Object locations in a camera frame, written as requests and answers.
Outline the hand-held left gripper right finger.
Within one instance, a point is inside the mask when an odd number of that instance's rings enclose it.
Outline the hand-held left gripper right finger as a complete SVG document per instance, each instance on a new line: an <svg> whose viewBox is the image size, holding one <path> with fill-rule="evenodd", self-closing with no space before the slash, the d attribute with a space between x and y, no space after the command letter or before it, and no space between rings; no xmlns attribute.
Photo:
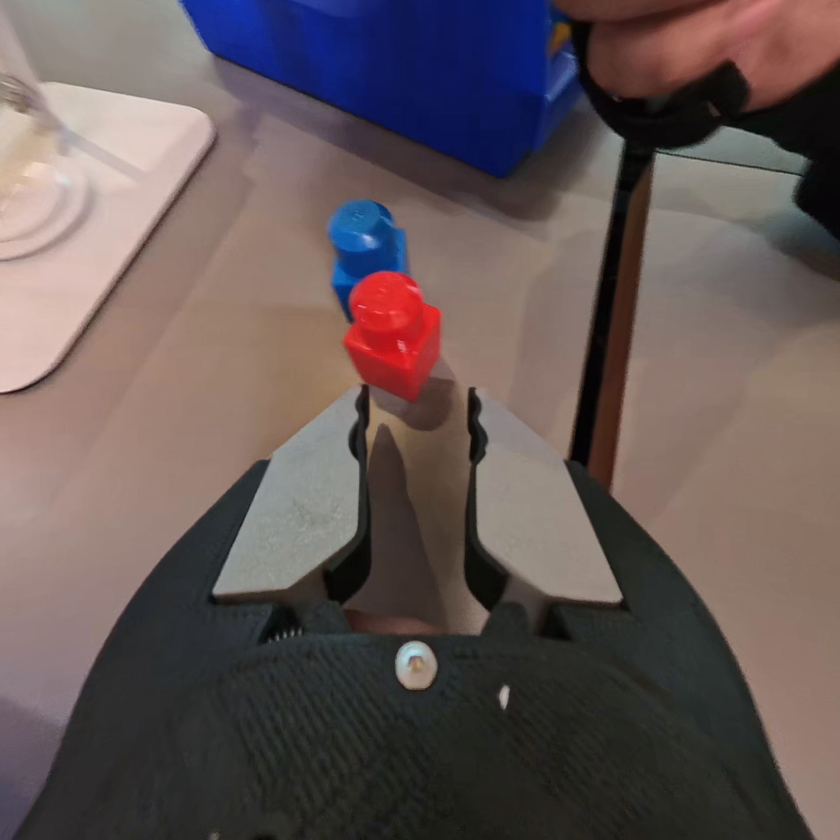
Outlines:
<svg viewBox="0 0 840 840"><path fill-rule="evenodd" d="M469 389L465 581L489 613L519 604L541 632L555 606L623 595L564 457L502 403Z"/></svg>

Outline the blue plastic bin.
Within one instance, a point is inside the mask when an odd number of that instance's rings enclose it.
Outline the blue plastic bin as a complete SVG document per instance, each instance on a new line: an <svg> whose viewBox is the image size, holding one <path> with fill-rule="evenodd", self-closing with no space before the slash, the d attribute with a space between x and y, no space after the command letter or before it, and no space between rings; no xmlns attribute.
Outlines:
<svg viewBox="0 0 840 840"><path fill-rule="evenodd" d="M215 56L496 177L583 90L541 1L183 1Z"/></svg>

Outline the small red mega block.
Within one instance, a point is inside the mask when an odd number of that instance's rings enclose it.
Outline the small red mega block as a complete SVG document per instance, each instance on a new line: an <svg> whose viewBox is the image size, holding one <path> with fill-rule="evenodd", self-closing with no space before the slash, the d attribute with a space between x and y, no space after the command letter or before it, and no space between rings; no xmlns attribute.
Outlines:
<svg viewBox="0 0 840 840"><path fill-rule="evenodd" d="M343 338L363 383L414 403L440 357L442 313L415 280L378 271L356 284Z"/></svg>

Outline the person's right hand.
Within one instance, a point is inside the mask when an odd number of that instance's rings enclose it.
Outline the person's right hand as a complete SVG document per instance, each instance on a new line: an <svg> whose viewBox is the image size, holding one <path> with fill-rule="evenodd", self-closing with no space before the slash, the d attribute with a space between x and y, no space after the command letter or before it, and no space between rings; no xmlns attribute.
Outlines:
<svg viewBox="0 0 840 840"><path fill-rule="evenodd" d="M722 63L749 85L746 109L781 104L838 64L838 1L563 1L591 25L586 65L625 99L677 92Z"/></svg>

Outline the small blue mega block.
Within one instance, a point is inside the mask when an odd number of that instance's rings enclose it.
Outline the small blue mega block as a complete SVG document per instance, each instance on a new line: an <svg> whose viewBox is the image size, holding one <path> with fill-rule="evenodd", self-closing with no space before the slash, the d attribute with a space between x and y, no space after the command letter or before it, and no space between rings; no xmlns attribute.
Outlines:
<svg viewBox="0 0 840 840"><path fill-rule="evenodd" d="M347 322L353 320L350 294L362 279L380 271L411 272L406 231L380 203L344 203L332 214L327 234L333 254L330 285Z"/></svg>

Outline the wooden board stand white base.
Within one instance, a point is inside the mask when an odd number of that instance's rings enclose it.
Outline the wooden board stand white base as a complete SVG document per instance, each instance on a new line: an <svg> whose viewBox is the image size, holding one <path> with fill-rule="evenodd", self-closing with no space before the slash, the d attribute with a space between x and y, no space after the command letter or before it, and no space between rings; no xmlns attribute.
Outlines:
<svg viewBox="0 0 840 840"><path fill-rule="evenodd" d="M1 12L1 393L67 357L215 142L181 104L42 82Z"/></svg>

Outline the person's black garment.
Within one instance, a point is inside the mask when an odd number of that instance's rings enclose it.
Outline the person's black garment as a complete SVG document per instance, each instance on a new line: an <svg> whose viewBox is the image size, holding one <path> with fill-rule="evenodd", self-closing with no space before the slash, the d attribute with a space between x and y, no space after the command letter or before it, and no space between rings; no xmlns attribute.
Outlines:
<svg viewBox="0 0 840 840"><path fill-rule="evenodd" d="M839 239L839 65L787 101L741 116L735 127L805 158L794 202Z"/></svg>

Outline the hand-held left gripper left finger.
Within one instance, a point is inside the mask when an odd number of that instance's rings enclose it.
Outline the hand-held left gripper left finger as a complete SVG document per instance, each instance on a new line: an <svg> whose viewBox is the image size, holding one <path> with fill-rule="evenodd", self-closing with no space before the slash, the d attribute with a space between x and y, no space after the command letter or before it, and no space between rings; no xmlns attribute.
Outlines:
<svg viewBox="0 0 840 840"><path fill-rule="evenodd" d="M366 431L355 386L272 454L213 587L218 602L344 603L371 569Z"/></svg>

